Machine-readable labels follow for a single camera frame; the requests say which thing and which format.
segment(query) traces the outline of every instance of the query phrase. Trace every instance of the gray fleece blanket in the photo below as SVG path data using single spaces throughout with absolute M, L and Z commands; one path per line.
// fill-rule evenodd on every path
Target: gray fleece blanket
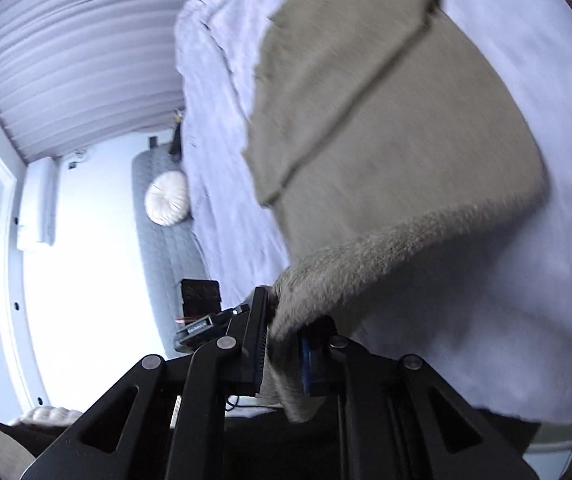
M 274 290 L 262 396 L 291 420 L 296 332 L 332 314 L 350 334 L 404 268 L 507 225 L 543 198 L 528 127 L 438 0 L 288 0 L 256 70 L 245 158 L 293 265 Z

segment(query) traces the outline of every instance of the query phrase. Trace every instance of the blurry fabric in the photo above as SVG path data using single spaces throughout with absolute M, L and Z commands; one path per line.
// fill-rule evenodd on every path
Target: blurry fabric
M 25 414 L 11 420 L 8 425 L 29 424 L 45 428 L 67 428 L 81 415 L 82 412 L 77 410 L 67 410 L 66 408 L 55 406 L 36 406 Z
M 24 446 L 0 431 L 1 480 L 20 480 L 34 461 L 35 457 Z
M 434 1 L 288 0 L 264 40 L 245 157 L 293 258 L 268 354 L 292 420 L 319 405 L 293 364 L 301 327 L 332 314 L 352 333 L 398 267 L 544 198 L 520 111 Z
M 193 229 L 232 306 L 288 264 L 240 156 L 261 41 L 284 1 L 189 0 L 176 23 Z M 373 299 L 352 338 L 390 358 L 421 355 L 474 406 L 569 424 L 572 9 L 564 0 L 440 0 L 439 8 L 510 91 L 542 152 L 549 197 L 514 226 L 398 270 L 395 296 Z

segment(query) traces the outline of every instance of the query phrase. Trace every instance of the round white pillow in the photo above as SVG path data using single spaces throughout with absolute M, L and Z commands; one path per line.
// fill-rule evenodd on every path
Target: round white pillow
M 185 174 L 166 171 L 159 175 L 146 191 L 144 206 L 148 217 L 159 225 L 173 225 L 186 218 L 191 205 Z

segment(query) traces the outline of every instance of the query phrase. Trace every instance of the blue component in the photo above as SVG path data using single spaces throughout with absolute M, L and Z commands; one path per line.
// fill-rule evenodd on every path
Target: blue component
M 310 395 L 310 344 L 308 339 L 303 337 L 299 340 L 299 356 L 301 363 L 301 383 L 304 393 Z

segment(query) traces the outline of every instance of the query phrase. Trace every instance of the white fabric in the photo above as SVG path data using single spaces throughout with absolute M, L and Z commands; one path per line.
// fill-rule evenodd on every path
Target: white fabric
M 28 467 L 35 462 L 24 446 L 0 431 L 0 478 L 20 480 Z
M 159 225 L 173 225 L 186 218 L 190 202 L 185 174 L 166 171 L 159 175 L 148 187 L 144 205 L 148 217 Z
M 53 406 L 37 406 L 29 412 L 14 418 L 8 425 L 35 424 L 38 426 L 67 428 L 81 415 L 82 412 L 77 410 L 67 410 L 66 408 L 55 408 Z
M 287 265 L 240 155 L 254 66 L 284 0 L 189 0 L 176 23 L 194 231 L 224 303 Z M 542 150 L 550 199 L 515 235 L 467 248 L 357 336 L 379 354 L 419 352 L 469 402 L 572 421 L 572 10 L 564 0 L 443 0 L 503 79 Z

